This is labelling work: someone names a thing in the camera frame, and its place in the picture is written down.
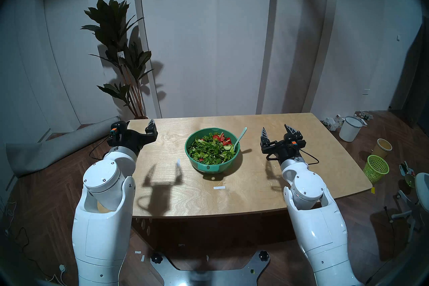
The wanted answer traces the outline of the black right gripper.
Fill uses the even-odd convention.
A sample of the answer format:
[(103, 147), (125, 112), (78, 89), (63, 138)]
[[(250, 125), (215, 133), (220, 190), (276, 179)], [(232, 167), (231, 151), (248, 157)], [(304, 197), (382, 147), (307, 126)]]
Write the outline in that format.
[(286, 124), (284, 124), (284, 127), (287, 137), (281, 141), (270, 141), (265, 128), (262, 128), (260, 146), (262, 154), (267, 155), (266, 160), (277, 160), (282, 163), (288, 159), (301, 157), (300, 150), (306, 146), (306, 141), (303, 139), (301, 132)]

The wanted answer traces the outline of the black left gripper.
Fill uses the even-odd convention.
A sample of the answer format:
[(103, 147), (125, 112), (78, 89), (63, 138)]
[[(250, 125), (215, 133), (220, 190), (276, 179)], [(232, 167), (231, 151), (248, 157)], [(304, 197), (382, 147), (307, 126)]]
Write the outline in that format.
[(107, 138), (107, 144), (110, 147), (125, 147), (139, 155), (141, 149), (150, 143), (156, 141), (158, 137), (158, 131), (156, 124), (151, 119), (145, 128), (145, 133), (139, 133), (135, 130), (130, 130), (128, 124), (130, 121), (117, 121), (115, 128), (110, 130), (110, 135)]

